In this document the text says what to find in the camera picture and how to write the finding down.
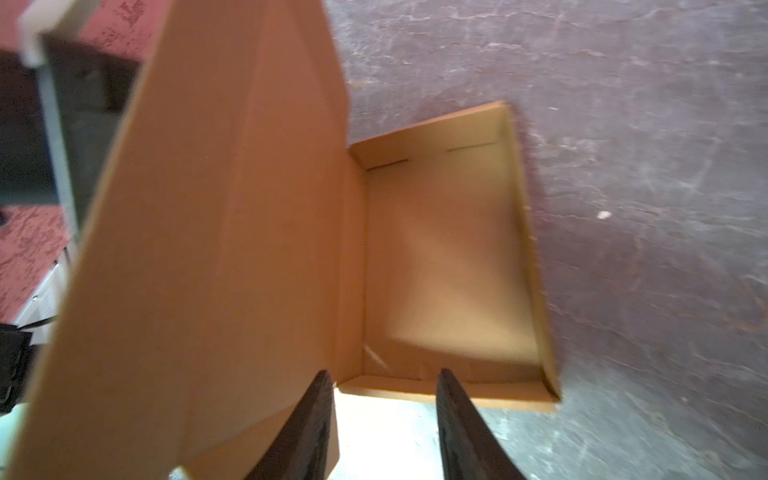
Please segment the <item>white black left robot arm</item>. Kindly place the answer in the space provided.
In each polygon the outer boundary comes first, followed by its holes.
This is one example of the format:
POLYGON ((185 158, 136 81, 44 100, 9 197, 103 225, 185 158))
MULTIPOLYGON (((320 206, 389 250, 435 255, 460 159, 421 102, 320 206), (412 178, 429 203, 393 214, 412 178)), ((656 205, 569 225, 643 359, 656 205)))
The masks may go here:
POLYGON ((21 401, 42 346, 52 335, 66 292, 69 261, 62 254, 23 306, 17 319, 1 325, 1 414, 21 401))

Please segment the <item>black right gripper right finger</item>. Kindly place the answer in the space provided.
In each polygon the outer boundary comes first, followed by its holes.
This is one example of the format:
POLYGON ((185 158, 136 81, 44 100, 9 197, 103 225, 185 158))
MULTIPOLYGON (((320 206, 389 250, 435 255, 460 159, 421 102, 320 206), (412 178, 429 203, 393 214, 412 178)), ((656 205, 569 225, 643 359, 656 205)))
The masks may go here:
POLYGON ((526 479, 449 369, 438 375, 436 410, 445 479, 526 479))

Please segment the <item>brown cardboard box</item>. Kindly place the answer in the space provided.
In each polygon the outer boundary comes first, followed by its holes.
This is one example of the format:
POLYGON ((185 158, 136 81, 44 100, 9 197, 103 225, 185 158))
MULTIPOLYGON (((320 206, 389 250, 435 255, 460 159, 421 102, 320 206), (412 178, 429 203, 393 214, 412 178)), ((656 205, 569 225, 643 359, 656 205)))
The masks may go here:
POLYGON ((508 106, 357 143, 318 1, 173 1, 112 143, 8 479, 241 477, 313 380, 562 394, 508 106))

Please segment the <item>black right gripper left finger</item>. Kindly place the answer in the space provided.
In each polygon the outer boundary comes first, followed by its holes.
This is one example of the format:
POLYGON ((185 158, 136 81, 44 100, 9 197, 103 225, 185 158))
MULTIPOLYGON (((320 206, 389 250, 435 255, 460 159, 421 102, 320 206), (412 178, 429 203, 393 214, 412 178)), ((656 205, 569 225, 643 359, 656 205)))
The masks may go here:
POLYGON ((245 478, 325 479, 333 407, 331 375, 328 370, 321 370, 245 478))

